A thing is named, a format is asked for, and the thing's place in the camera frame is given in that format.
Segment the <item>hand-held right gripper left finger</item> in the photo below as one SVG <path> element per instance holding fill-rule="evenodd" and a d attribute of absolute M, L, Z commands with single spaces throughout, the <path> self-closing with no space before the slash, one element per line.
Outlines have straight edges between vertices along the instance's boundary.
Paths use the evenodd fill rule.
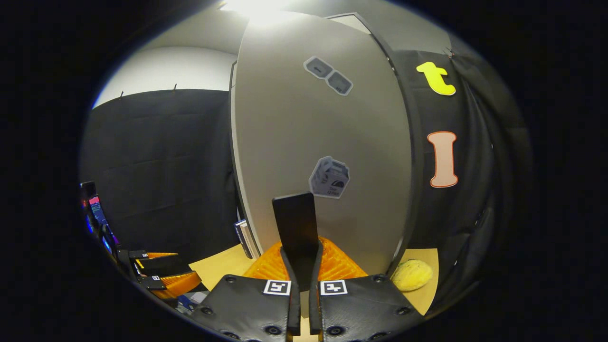
<path fill-rule="evenodd" d="M 280 238 L 263 253 L 254 275 L 222 275 L 192 320 L 233 342 L 291 342 L 300 333 L 301 304 L 286 244 Z"/>

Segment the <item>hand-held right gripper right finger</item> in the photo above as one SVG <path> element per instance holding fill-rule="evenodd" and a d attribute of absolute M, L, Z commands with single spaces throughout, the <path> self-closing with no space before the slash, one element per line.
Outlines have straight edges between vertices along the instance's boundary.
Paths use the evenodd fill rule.
<path fill-rule="evenodd" d="M 310 288 L 310 331 L 321 342 L 386 342 L 424 316 L 385 274 L 366 274 L 327 238 L 318 238 Z"/>

